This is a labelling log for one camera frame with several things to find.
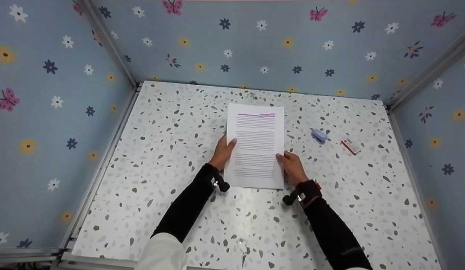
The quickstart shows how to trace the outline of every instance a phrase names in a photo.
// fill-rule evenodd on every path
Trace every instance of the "floral wallpaper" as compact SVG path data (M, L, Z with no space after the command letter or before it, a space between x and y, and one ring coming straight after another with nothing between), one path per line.
M58 247L130 88L74 1L0 1L0 248Z
M465 57L395 113L448 269L465 269Z
M139 81L389 101L465 31L465 0L95 0Z

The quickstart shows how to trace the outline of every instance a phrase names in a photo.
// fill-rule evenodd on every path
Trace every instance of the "black arm sleeve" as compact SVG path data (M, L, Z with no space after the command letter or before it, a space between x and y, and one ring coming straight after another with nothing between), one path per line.
M323 198L316 198L304 212L334 270L352 267L373 270L351 230Z
M204 164L189 186L172 202L151 238L159 233L168 233L182 243L214 191L212 178L217 173L214 166Z

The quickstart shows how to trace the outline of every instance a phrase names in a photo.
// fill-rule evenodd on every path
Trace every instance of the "terrazzo tabletop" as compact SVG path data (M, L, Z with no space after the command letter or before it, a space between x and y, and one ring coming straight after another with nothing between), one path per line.
M374 269L440 269L381 101L148 81L73 255L137 261L170 203L212 156L228 103L284 107L284 148L301 158ZM311 128L329 141L318 144ZM340 144L347 137L361 145L357 156ZM331 269L300 206L282 203L290 190L215 191L184 242L188 267Z

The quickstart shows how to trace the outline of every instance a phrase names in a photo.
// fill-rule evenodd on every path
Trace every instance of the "paper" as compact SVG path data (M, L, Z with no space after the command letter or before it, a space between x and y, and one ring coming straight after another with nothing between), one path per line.
M276 153L284 152L284 107L229 103L227 142L237 139L224 169L231 186L284 188Z

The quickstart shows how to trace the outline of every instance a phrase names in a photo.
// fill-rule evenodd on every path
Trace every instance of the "white sleeve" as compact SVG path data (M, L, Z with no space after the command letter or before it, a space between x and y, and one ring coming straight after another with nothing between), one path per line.
M145 245L135 270L186 270L186 250L171 234L156 234Z

